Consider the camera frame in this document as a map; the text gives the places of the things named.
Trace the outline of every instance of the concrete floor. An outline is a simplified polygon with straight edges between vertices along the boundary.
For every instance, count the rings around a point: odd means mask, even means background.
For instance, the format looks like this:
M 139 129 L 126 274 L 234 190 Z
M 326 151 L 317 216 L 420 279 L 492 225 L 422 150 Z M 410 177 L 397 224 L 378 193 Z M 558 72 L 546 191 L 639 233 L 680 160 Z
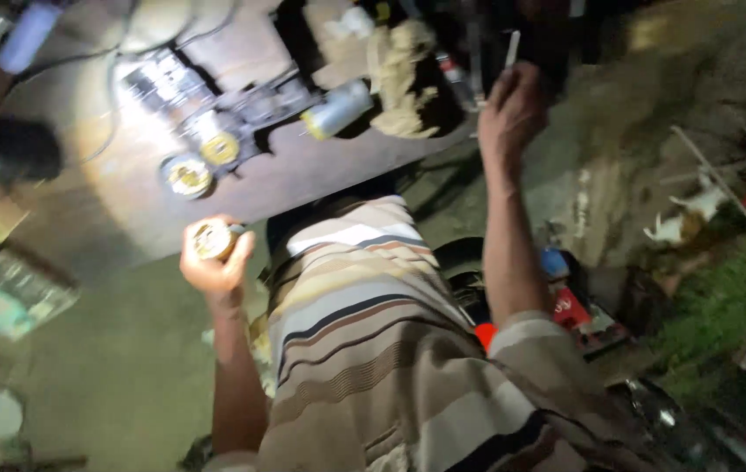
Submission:
M 640 231 L 684 186 L 658 179 L 695 169 L 667 128 L 679 122 L 739 137 L 722 103 L 746 103 L 746 0 L 677 0 L 624 17 L 604 64 L 579 67 L 552 124 L 527 152 L 534 227 L 555 220 L 588 264 L 623 264 Z M 718 162 L 723 139 L 700 138 Z M 421 164 L 405 191 L 432 247 L 481 235 L 484 182 L 474 143 Z M 582 170 L 590 179 L 579 183 Z M 580 210 L 578 194 L 588 205 Z M 254 279 L 264 248 L 249 267 Z M 264 294 L 251 288 L 258 314 Z M 213 355 L 201 342 L 202 298 L 176 258 L 114 274 L 17 344 L 0 339 L 0 385 L 24 399 L 35 455 L 87 455 L 93 470 L 169 470 L 209 431 Z

